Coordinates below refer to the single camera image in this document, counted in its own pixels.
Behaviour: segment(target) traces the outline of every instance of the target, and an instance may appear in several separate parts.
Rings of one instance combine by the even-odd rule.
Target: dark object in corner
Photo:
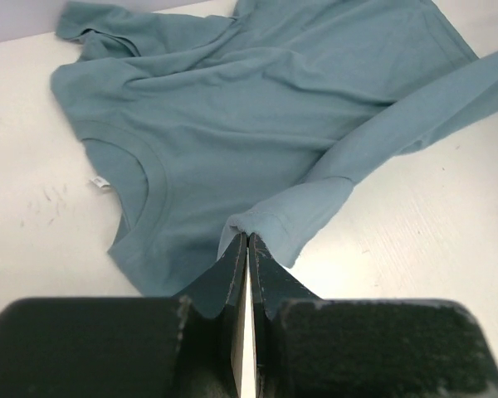
[[[0,398],[237,398],[246,247],[236,236],[176,298],[10,305],[0,314]]]
[[[317,299],[257,235],[249,269],[258,398],[498,398],[498,369],[461,305]]]

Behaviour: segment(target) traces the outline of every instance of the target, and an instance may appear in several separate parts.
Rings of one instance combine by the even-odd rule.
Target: clothing tag
[[[90,182],[92,182],[94,185],[96,185],[99,189],[110,188],[109,182],[100,176],[96,176],[94,178],[91,178]]]

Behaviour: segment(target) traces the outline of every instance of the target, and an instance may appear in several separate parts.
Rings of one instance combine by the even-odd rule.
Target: white table
[[[479,56],[498,50],[498,0],[436,3]],[[227,15],[233,6],[170,12]],[[50,74],[78,54],[52,34],[0,43],[0,310],[27,296],[137,295],[105,253],[118,200],[89,183],[95,172],[49,89]],[[498,114],[383,165],[292,274],[324,298],[464,303],[498,361]],[[246,384],[251,396],[251,376]]]

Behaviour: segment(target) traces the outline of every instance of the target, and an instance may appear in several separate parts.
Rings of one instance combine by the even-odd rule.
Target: teal shirt
[[[431,0],[206,18],[70,2],[56,34],[83,47],[51,88],[120,197],[110,254],[146,295],[239,231],[292,266],[376,167],[498,111],[498,53],[478,60]]]

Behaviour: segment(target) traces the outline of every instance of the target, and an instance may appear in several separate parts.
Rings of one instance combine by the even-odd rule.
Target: gray wall
[[[155,11],[202,0],[90,0]],[[51,32],[66,0],[0,0],[0,41]]]

